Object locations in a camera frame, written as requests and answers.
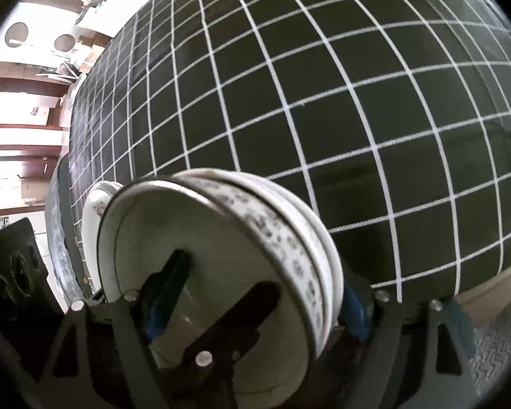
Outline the black white grid tablecloth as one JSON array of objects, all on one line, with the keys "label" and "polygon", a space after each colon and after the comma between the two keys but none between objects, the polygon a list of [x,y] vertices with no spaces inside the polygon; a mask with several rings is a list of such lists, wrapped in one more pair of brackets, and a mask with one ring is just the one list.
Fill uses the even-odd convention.
[{"label": "black white grid tablecloth", "polygon": [[511,268],[511,21],[494,0],[146,0],[74,98],[69,212],[98,181],[215,167],[315,209],[404,299]]}]

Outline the white ceramic bowl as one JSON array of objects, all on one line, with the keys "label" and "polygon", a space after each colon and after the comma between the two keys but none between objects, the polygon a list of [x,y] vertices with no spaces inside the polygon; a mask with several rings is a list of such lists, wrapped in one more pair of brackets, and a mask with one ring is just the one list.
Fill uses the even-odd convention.
[{"label": "white ceramic bowl", "polygon": [[344,293],[344,276],[341,265],[341,257],[338,249],[333,242],[328,229],[322,223],[322,220],[301,198],[290,192],[283,186],[264,178],[262,176],[253,175],[252,173],[233,172],[216,168],[196,168],[180,171],[177,176],[199,176],[212,179],[223,179],[234,182],[239,185],[257,185],[265,186],[273,190],[277,195],[281,195],[287,199],[302,214],[305,220],[311,225],[315,235],[319,238],[321,245],[327,255],[329,269],[331,272],[331,280],[333,284],[333,317],[332,322],[339,322],[339,315]]}]

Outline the white dish at table corner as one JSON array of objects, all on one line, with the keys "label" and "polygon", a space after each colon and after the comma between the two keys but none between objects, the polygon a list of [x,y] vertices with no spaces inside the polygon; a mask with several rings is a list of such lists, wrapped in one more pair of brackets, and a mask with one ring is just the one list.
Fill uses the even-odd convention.
[{"label": "white dish at table corner", "polygon": [[94,292],[101,289],[97,264],[97,235],[100,221],[112,197],[122,188],[115,181],[97,182],[87,195],[81,221],[82,243],[86,259],[88,279]]}]

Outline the patterned rim ceramic bowl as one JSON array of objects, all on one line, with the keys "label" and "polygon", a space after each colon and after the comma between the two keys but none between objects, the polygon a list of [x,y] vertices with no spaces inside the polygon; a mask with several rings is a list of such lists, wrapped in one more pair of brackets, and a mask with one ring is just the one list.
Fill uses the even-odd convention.
[{"label": "patterned rim ceramic bowl", "polygon": [[220,316],[254,284],[274,282],[280,303],[234,367],[241,408],[273,408],[302,387],[332,329],[328,258],[311,225],[265,186],[199,176],[145,180],[115,194],[100,221],[97,264],[116,301],[160,271],[174,250],[192,256],[187,315]]}]

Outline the wooden shelving unit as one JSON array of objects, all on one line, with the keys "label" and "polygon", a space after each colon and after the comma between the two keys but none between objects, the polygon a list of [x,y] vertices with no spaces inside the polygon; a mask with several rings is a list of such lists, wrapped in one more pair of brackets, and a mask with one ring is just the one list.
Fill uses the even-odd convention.
[{"label": "wooden shelving unit", "polygon": [[66,151],[70,100],[110,37],[78,14],[19,3],[0,27],[0,211],[38,208]]}]

